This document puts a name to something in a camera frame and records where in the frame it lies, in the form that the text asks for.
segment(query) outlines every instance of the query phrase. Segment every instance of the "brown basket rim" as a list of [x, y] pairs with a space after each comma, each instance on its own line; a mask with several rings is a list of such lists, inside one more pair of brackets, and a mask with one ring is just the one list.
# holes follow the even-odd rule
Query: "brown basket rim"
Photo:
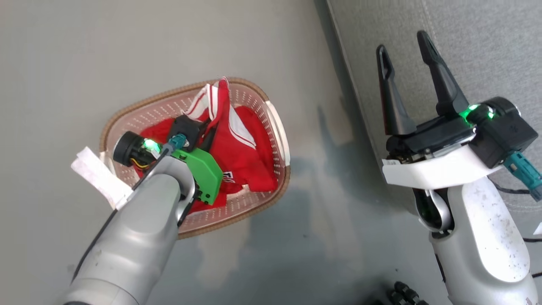
[[[239, 84], [239, 85], [249, 87], [250, 89], [254, 90], [262, 98], [263, 101], [269, 100], [269, 98], [264, 93], [264, 91], [261, 90], [260, 87], [258, 87], [255, 83], [253, 83], [251, 81], [248, 81], [248, 80], [242, 79], [242, 78], [228, 78], [228, 80], [232, 84]], [[142, 101], [139, 101], [139, 102], [137, 102], [135, 104], [132, 104], [130, 106], [127, 106], [127, 107], [117, 111], [111, 117], [111, 119], [109, 119], [109, 121], [104, 126], [104, 129], [102, 130], [102, 133], [101, 133], [101, 136], [100, 136], [100, 151], [105, 151], [107, 136], [109, 135], [109, 132], [110, 132], [111, 127], [113, 126], [113, 124], [115, 124], [116, 121], [118, 121], [122, 116], [124, 116], [128, 112], [131, 112], [131, 111], [134, 111], [134, 110], [136, 110], [138, 108], [141, 108], [141, 107], [144, 107], [146, 105], [152, 104], [152, 103], [154, 103], [156, 101], [159, 101], [161, 99], [172, 97], [172, 96], [175, 96], [177, 94], [184, 93], [184, 92], [187, 92], [187, 91], [192, 91], [192, 90], [199, 89], [199, 88], [205, 86], [206, 84], [209, 84], [209, 83], [213, 84], [213, 83], [215, 83], [217, 81], [218, 81], [218, 79], [209, 80], [209, 81], [201, 81], [201, 82], [197, 82], [195, 84], [191, 84], [191, 85], [175, 88], [175, 89], [172, 89], [172, 90], [168, 90], [166, 92], [156, 94], [154, 96], [146, 98], [146, 99], [144, 99]], [[247, 217], [250, 217], [252, 215], [255, 215], [255, 214], [267, 209], [268, 207], [270, 207], [270, 206], [274, 205], [275, 203], [277, 203], [277, 201], [284, 195], [284, 193], [286, 192], [286, 189], [288, 188], [289, 182], [290, 182], [290, 166], [286, 166], [285, 167], [284, 180], [282, 182], [282, 185], [279, 186], [279, 189], [278, 189], [279, 191], [276, 192], [275, 195], [273, 197], [271, 197], [263, 205], [260, 205], [259, 207], [254, 208], [254, 209], [250, 209], [250, 210], [248, 210], [246, 212], [243, 212], [241, 214], [235, 215], [235, 216], [233, 216], [231, 218], [219, 221], [219, 222], [214, 223], [212, 225], [208, 225], [208, 226], [204, 226], [202, 228], [198, 228], [198, 229], [195, 229], [195, 230], [179, 233], [178, 239], [194, 237], [194, 236], [197, 236], [197, 235], [200, 235], [200, 234], [203, 234], [203, 233], [218, 230], [220, 228], [223, 228], [225, 226], [229, 226], [231, 224], [234, 224], [234, 223], [236, 223], [238, 221], [241, 221], [241, 220], [243, 220], [243, 219], [245, 219]]]

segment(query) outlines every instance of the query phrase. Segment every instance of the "gray fabric surface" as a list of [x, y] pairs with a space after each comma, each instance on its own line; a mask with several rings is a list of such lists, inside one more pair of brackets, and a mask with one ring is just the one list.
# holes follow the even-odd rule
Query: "gray fabric surface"
[[[436, 94], [423, 63], [416, 32], [426, 30], [471, 104], [503, 96], [542, 132], [542, 1], [329, 1], [365, 125], [378, 159], [385, 158], [375, 50], [383, 43], [396, 70], [396, 84], [416, 123], [436, 116]], [[526, 156], [542, 169], [542, 141]], [[502, 186], [523, 185], [506, 170], [492, 178]], [[389, 186], [410, 212], [410, 189]], [[516, 217], [540, 218], [542, 205], [528, 195], [503, 194]]]

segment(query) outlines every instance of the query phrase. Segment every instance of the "gray floor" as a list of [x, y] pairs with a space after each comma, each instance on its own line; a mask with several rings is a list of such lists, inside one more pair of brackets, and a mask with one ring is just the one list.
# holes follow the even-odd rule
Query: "gray floor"
[[3, 1], [1, 303], [51, 304], [68, 286], [110, 212], [69, 164], [116, 110], [234, 75], [282, 118], [289, 189], [177, 242], [149, 304], [361, 304], [396, 280], [447, 304], [427, 233], [388, 203], [325, 13], [287, 0]]

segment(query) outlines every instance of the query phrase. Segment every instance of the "perforated basket wall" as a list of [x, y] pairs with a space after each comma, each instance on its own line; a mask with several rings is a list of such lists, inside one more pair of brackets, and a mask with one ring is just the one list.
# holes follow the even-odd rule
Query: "perforated basket wall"
[[[178, 117], [188, 109], [192, 98], [207, 83], [180, 87], [147, 98], [117, 112], [106, 124], [100, 138], [100, 151], [110, 156], [117, 140], [126, 131], [136, 133], [164, 119]], [[275, 107], [255, 84], [240, 78], [229, 78], [230, 99], [234, 107], [247, 106], [254, 110], [267, 130], [273, 148], [274, 171], [279, 188], [274, 192], [254, 193], [244, 189], [228, 195], [226, 206], [190, 214], [179, 228], [179, 239], [196, 236], [230, 225], [275, 204], [284, 194], [290, 179], [290, 153], [286, 134]], [[133, 168], [114, 162], [116, 175], [128, 185], [139, 177]]]

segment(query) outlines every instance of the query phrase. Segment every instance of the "teal cable connector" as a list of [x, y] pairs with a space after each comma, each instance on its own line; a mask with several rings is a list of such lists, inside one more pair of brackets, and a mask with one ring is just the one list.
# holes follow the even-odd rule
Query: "teal cable connector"
[[542, 175], [522, 153], [513, 153], [505, 160], [504, 166], [525, 184], [536, 202], [542, 200]]

